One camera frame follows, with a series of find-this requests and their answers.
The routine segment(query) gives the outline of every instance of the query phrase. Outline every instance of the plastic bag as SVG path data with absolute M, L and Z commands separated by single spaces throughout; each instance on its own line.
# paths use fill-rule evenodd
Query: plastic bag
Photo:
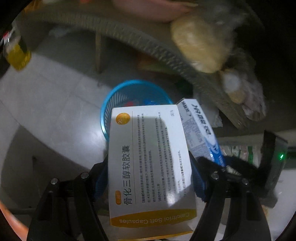
M 233 30 L 245 15 L 227 1 L 199 1 L 195 11 L 171 23 L 172 39 L 195 69 L 214 73 L 226 62 Z
M 224 91 L 230 99 L 241 104 L 250 120 L 259 121 L 266 116 L 267 107 L 262 85 L 254 72 L 255 60 L 241 48 L 235 48 L 221 72 Z

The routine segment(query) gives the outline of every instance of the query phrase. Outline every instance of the metal screw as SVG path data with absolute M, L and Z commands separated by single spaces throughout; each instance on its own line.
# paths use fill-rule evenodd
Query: metal screw
M 53 179 L 50 181 L 50 183 L 51 183 L 52 185 L 54 185 L 54 184 L 57 184 L 58 181 L 59 181 L 59 180 L 58 180 L 57 178 L 53 178 Z
M 245 184 L 245 185 L 248 185 L 249 184 L 249 181 L 247 179 L 243 178 L 242 179 L 242 183 Z
M 81 173 L 80 177 L 81 177 L 82 179 L 86 179 L 86 178 L 89 177 L 89 173 L 88 173 L 88 172 L 83 172 L 83 173 Z
M 219 179 L 219 175 L 217 173 L 212 173 L 211 174 L 211 178 L 213 178 L 214 180 L 218 180 Z

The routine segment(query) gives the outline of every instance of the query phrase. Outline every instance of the blue and white box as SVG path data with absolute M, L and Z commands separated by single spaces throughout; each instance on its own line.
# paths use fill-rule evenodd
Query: blue and white box
M 182 99 L 177 104 L 188 150 L 197 158 L 204 156 L 224 167 L 214 131 L 196 99 Z

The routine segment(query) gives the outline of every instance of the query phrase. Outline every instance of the yellow food item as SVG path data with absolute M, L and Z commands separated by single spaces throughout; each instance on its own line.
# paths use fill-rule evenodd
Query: yellow food item
M 173 41 L 195 69 L 214 73 L 222 68 L 232 43 L 218 39 L 213 26 L 193 13 L 174 20 L 170 28 Z
M 242 104 L 246 99 L 246 93 L 239 73 L 234 69 L 220 71 L 224 91 L 236 104 Z

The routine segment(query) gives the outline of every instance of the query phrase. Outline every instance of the tiled floor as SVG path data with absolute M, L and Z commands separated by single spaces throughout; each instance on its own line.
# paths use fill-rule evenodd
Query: tiled floor
M 1 187 L 19 208 L 36 207 L 53 177 L 60 181 L 71 180 L 86 170 L 48 148 L 20 126 L 5 157 Z
M 27 67 L 0 81 L 0 156 L 19 124 L 65 157 L 91 168 L 107 153 L 100 107 L 118 83 L 139 78 L 130 49 L 110 44 L 108 67 L 94 69 L 94 34 L 78 32 L 43 41 Z

